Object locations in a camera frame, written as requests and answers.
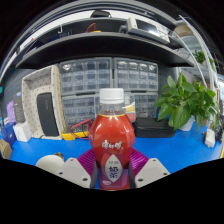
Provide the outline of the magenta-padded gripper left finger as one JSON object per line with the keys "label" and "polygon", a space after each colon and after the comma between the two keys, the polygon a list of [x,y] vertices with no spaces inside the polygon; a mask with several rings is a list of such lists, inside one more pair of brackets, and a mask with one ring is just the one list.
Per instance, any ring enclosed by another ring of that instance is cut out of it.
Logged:
{"label": "magenta-padded gripper left finger", "polygon": [[57,171],[57,175],[84,188],[94,188],[98,169],[93,150],[90,149],[78,158],[69,158]]}

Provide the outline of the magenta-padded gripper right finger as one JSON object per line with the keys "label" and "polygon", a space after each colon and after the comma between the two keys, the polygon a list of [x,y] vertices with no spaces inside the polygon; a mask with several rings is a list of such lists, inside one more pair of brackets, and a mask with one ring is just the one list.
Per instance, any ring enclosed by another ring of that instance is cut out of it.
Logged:
{"label": "magenta-padded gripper right finger", "polygon": [[169,175],[169,171],[157,158],[148,158],[140,151],[133,149],[128,175],[130,187],[140,188]]}

